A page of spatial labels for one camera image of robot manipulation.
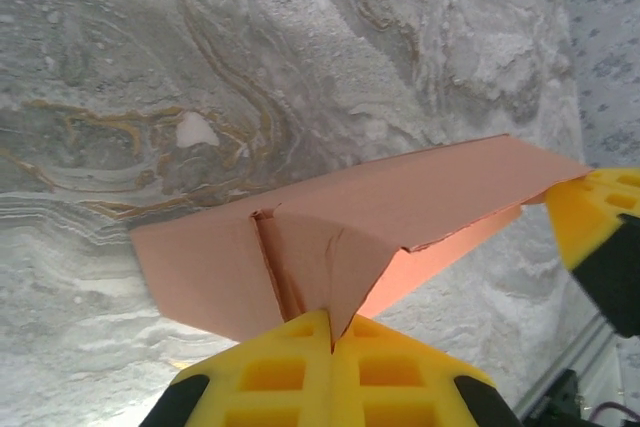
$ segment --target black cable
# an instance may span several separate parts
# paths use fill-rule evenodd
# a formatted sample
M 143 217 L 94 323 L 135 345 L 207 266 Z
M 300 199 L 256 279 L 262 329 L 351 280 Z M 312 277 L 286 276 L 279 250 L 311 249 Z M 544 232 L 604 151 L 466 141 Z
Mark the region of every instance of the black cable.
M 618 402 L 603 402 L 602 404 L 597 406 L 595 409 L 593 409 L 593 412 L 591 412 L 591 415 L 589 416 L 589 422 L 594 422 L 598 418 L 598 416 L 607 409 L 619 410 L 620 412 L 624 412 L 628 417 L 632 418 L 636 422 L 640 422 L 640 414 L 634 412 L 629 407 L 619 404 Z

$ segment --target patterned wallpaper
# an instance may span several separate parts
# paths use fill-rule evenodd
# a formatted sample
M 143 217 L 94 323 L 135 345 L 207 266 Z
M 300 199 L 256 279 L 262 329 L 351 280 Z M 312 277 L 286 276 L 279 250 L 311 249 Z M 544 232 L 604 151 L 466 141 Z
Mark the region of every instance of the patterned wallpaper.
M 640 164 L 640 0 L 567 0 L 583 140 L 594 166 Z M 627 406 L 640 411 L 640 338 L 620 342 Z

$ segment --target white spot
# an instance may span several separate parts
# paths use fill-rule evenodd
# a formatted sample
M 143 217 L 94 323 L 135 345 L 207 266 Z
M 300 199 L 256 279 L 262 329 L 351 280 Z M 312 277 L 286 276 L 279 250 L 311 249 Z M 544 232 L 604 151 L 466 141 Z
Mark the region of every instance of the white spot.
M 331 5 L 331 2 L 329 2 L 329 0 L 316 0 L 316 5 L 318 6 L 318 9 L 326 10 Z
M 47 21 L 50 24 L 57 24 L 58 22 L 60 22 L 60 12 L 58 12 L 57 10 L 51 12 L 49 15 L 47 15 Z
M 197 112 L 186 112 L 176 128 L 176 144 L 184 149 L 195 144 L 220 145 L 220 139 L 207 120 Z

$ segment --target cardboard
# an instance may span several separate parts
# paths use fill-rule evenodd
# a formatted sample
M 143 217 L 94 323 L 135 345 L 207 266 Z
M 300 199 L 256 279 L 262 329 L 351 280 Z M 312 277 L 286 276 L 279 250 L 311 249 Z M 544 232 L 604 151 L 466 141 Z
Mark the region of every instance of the cardboard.
M 168 317 L 243 341 L 327 309 L 339 338 L 589 168 L 507 135 L 368 162 L 131 232 Z

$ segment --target gray marble surface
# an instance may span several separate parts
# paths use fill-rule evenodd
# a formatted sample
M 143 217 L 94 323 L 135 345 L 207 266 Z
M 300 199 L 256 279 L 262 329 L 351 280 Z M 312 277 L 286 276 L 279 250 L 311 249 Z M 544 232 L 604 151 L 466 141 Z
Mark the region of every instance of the gray marble surface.
M 580 158 L 563 2 L 0 0 L 2 422 L 134 425 L 230 345 L 158 315 L 132 225 L 505 131 Z M 592 312 L 531 207 L 380 319 L 515 403 Z

